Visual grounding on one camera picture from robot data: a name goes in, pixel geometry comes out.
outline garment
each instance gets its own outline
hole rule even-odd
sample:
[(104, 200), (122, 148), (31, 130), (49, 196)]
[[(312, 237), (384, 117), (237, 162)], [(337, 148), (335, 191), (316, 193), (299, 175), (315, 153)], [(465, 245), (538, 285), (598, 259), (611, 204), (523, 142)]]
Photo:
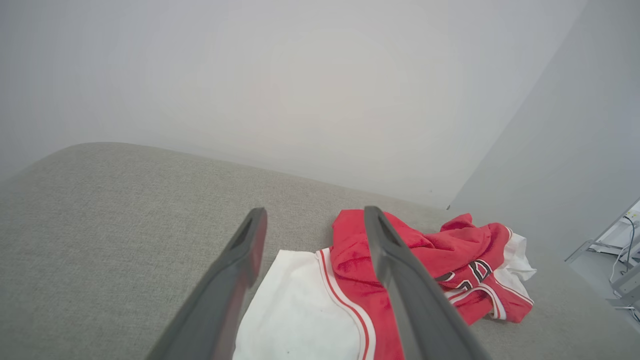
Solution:
[[(475, 227), (470, 215), (437, 234), (386, 216), (467, 323), (486, 314), (519, 322), (531, 310), (520, 282), (535, 272), (524, 254), (525, 238), (500, 224)], [(234, 359), (289, 356), (403, 358), (387, 292), (373, 272), (362, 210), (340, 213), (330, 248), (315, 254), (281, 250), (250, 304)]]

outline white wall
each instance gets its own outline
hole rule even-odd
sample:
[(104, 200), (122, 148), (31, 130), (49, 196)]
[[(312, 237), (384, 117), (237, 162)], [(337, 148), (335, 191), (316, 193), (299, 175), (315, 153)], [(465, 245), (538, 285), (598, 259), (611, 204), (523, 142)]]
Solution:
[(640, 197), (640, 1), (592, 0), (451, 204), (566, 257)]
[(444, 207), (585, 0), (13, 0), (0, 179), (155, 145)]

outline red fabric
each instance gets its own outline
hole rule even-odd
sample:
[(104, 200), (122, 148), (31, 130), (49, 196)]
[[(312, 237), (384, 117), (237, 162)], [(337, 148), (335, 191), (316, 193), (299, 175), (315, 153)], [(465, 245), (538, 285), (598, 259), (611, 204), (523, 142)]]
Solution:
[[(460, 215), (444, 224), (436, 234), (422, 234), (394, 215), (385, 213), (398, 235), (411, 248), (427, 271), (438, 280), (447, 296), (468, 324), (494, 311), (494, 301), (488, 292), (494, 289), (506, 319), (519, 322), (531, 310), (523, 299), (502, 288), (493, 278), (493, 269), (504, 262), (504, 247), (511, 232), (501, 224), (476, 227), (471, 215)], [(344, 294), (361, 306), (371, 317), (376, 330), (376, 359), (403, 359), (387, 291), (378, 282), (371, 263), (371, 254), (364, 226), (363, 210), (343, 210), (333, 223), (333, 246), (330, 248), (335, 278)], [(485, 285), (484, 291), (465, 292)]]

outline floor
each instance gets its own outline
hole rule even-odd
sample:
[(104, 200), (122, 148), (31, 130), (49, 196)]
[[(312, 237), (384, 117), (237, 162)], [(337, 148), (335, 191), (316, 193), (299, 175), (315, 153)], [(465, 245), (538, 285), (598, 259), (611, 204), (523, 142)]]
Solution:
[[(580, 274), (591, 287), (604, 299), (614, 299), (613, 290), (609, 284), (613, 263), (616, 256), (606, 253), (584, 252), (578, 259), (571, 263), (571, 267)], [(616, 264), (613, 281), (620, 277), (620, 271), (625, 269), (625, 265), (618, 262)], [(640, 323), (638, 323), (630, 311), (616, 311), (620, 317), (624, 318), (640, 334)]]

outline black cable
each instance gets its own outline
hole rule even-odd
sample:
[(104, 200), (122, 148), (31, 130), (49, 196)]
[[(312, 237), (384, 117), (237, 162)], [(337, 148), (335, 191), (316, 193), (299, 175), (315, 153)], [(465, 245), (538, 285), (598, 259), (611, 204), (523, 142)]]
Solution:
[(626, 215), (623, 218), (629, 220), (631, 223), (631, 240), (629, 241), (629, 249), (627, 249), (627, 271), (629, 271), (629, 261), (631, 258), (631, 245), (634, 244), (634, 238), (636, 237), (636, 227), (634, 226), (634, 222), (631, 221)]

